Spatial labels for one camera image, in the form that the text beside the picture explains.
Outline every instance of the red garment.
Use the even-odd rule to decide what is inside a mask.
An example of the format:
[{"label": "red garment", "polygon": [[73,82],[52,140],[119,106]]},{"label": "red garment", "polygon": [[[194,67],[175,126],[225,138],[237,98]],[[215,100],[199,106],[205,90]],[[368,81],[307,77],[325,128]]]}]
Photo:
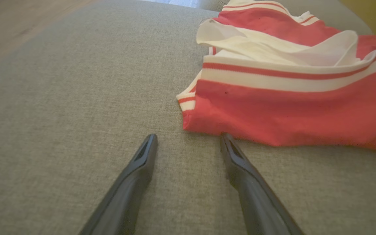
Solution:
[{"label": "red garment", "polygon": [[[312,64],[299,45],[307,46],[303,50],[316,48],[340,31],[326,27],[309,13],[293,17],[276,2],[232,0],[214,20],[217,22],[210,21],[207,26],[213,36],[203,44],[220,43],[222,48],[210,49],[202,72],[177,96],[184,130],[212,135],[228,132],[235,138],[271,146],[349,145],[376,150],[376,36],[357,39],[355,55],[361,61],[340,62],[339,56],[329,64],[329,55],[310,55],[327,61],[320,66]],[[221,36],[225,33],[215,33],[213,27],[233,31],[239,40]],[[204,35],[200,30],[197,39]],[[271,40],[261,43],[261,36],[266,36],[255,37],[252,31],[296,43],[298,49],[290,52],[286,44],[286,52],[273,60],[268,54],[262,62],[259,53],[250,59],[254,54],[245,48],[255,42],[251,49],[257,48],[257,52],[277,49],[267,49]],[[334,51],[331,43],[325,45],[329,45],[326,54]],[[343,55],[352,56],[351,50],[352,46],[345,45]],[[290,55],[293,60],[298,58],[298,65],[282,64]]]}]

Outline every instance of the sofa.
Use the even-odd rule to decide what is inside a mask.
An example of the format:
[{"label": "sofa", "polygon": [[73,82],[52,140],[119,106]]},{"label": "sofa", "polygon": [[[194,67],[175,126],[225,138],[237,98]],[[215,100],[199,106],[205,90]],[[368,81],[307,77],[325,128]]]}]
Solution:
[{"label": "sofa", "polygon": [[[371,33],[339,1],[281,3]],[[0,235],[78,234],[150,133],[159,147],[135,233],[246,234],[219,138],[182,130],[175,98],[208,51],[198,25],[221,6],[102,0],[0,62]],[[305,234],[376,234],[375,151],[237,143]]]}]

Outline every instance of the gray upholstered seat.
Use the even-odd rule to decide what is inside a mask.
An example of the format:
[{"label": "gray upholstered seat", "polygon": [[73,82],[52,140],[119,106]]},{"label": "gray upholstered seat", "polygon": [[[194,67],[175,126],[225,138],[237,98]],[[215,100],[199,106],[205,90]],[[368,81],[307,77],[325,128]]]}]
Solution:
[{"label": "gray upholstered seat", "polygon": [[[159,150],[137,234],[246,233],[218,137],[183,131],[175,99],[216,15],[103,1],[0,62],[0,234],[77,234],[149,133]],[[376,234],[376,152],[239,144],[307,234]]]}]

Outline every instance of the red fabric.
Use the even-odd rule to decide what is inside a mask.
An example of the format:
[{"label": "red fabric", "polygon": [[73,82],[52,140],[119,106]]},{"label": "red fabric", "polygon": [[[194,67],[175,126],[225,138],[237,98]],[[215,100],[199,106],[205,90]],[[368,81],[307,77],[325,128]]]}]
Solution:
[{"label": "red fabric", "polygon": [[[264,8],[223,11],[215,20],[306,46],[340,32],[322,21],[304,26],[282,12]],[[373,50],[376,36],[360,36],[357,57],[364,58]],[[206,68],[213,66],[221,65],[204,64]],[[272,146],[351,145],[376,150],[376,73],[329,92],[285,92],[199,79],[195,101],[194,110],[183,112],[187,131],[228,132]]]}]

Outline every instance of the red stripe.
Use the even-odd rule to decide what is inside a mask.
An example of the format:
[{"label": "red stripe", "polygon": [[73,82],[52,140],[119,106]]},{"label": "red stripe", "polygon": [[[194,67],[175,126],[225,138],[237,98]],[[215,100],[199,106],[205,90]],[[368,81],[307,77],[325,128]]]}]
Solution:
[{"label": "red stripe", "polygon": [[312,18],[315,18],[315,16],[311,16],[311,17],[307,18],[307,20],[305,20],[305,21],[303,21],[303,22],[299,22],[299,23],[300,23],[300,24],[305,23],[305,22],[309,21],[309,20],[312,19]]},{"label": "red stripe", "polygon": [[191,89],[191,91],[189,91],[189,92],[194,92],[196,88],[197,88],[197,85],[195,85],[195,86]]},{"label": "red stripe", "polygon": [[278,4],[275,4],[275,3],[251,3],[251,4],[247,4],[247,5],[243,5],[243,6],[224,6],[223,9],[224,8],[243,8],[243,7],[248,7],[248,6],[258,5],[258,4],[260,4],[260,5],[278,6],[279,8],[282,8],[285,12],[287,12],[287,10],[284,7],[282,7],[282,6],[278,5]]},{"label": "red stripe", "polygon": [[260,74],[260,75],[265,75],[265,76],[278,76],[278,77],[302,78],[302,79],[341,78],[345,76],[351,76],[353,74],[364,71],[368,67],[369,65],[359,70],[345,72],[345,73],[310,74],[310,73],[294,73],[294,72],[284,72],[284,71],[276,71],[276,70],[266,70],[266,69],[251,68],[251,67],[244,67],[244,66],[237,66],[237,65],[230,65],[230,64],[217,64],[217,63],[204,63],[203,64],[203,69],[228,70],[228,71],[242,72],[242,73],[254,73],[254,74]]},{"label": "red stripe", "polygon": [[178,103],[181,104],[181,103],[184,103],[184,102],[187,102],[187,101],[191,101],[191,100],[195,100],[195,96],[179,99]]}]

